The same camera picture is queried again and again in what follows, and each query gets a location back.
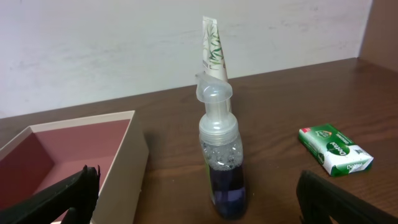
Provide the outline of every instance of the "table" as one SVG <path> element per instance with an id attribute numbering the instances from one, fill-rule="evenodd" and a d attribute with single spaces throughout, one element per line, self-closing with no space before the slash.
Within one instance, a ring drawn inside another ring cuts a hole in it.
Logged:
<path id="1" fill-rule="evenodd" d="M 234 78 L 230 84 L 249 203 L 245 216 L 233 223 L 300 223 L 295 188 L 304 169 L 398 216 L 398 73 L 351 58 Z M 0 119 L 0 146 L 31 124 L 137 110 L 150 157 L 134 223 L 230 223 L 210 202 L 198 143 L 205 107 L 195 88 Z M 374 156 L 369 172 L 328 176 L 297 139 L 300 128 L 324 123 Z"/>

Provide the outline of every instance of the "transparent bottle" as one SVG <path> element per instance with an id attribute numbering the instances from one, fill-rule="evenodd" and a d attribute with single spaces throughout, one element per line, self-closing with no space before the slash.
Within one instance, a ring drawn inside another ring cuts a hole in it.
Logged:
<path id="1" fill-rule="evenodd" d="M 205 73 L 198 74 L 197 79 L 197 97 L 206 106 L 206 114 L 199 122 L 199 138 L 211 199 L 222 217 L 236 219 L 246 209 L 246 188 L 238 121 L 226 103 L 232 96 L 232 87 Z"/>

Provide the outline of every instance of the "wood grain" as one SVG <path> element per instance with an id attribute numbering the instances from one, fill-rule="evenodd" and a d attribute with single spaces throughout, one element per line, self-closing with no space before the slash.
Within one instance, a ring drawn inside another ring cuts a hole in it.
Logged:
<path id="1" fill-rule="evenodd" d="M 398 1 L 374 0 L 359 57 L 398 72 Z"/>
<path id="2" fill-rule="evenodd" d="M 398 216 L 398 74 L 352 58 L 230 83 L 249 187 L 248 210 L 233 223 L 300 223 L 303 169 Z M 0 145 L 30 124 L 126 110 L 138 111 L 150 150 L 134 223 L 227 223 L 210 202 L 195 86 L 2 119 Z M 299 128 L 324 123 L 374 156 L 373 168 L 329 177 L 297 139 Z"/>

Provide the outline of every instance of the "box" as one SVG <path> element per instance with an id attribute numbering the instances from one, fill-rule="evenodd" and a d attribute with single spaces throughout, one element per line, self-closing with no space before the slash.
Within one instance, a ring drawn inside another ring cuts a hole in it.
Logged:
<path id="1" fill-rule="evenodd" d="M 372 165 L 372 156 L 330 124 L 300 129 L 298 138 L 333 177 Z"/>
<path id="2" fill-rule="evenodd" d="M 0 149 L 0 177 L 7 182 L 0 184 L 0 210 L 84 165 L 99 165 L 99 199 L 91 222 L 132 223 L 147 157 L 135 111 L 29 126 Z"/>

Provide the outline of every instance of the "dark blue liquid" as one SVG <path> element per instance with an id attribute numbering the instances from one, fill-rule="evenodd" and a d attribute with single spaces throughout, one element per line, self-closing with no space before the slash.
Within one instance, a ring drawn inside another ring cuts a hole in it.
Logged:
<path id="1" fill-rule="evenodd" d="M 226 219 L 243 216 L 246 209 L 246 189 L 242 165 L 234 169 L 221 171 L 210 170 L 210 183 L 213 202 L 218 213 Z"/>

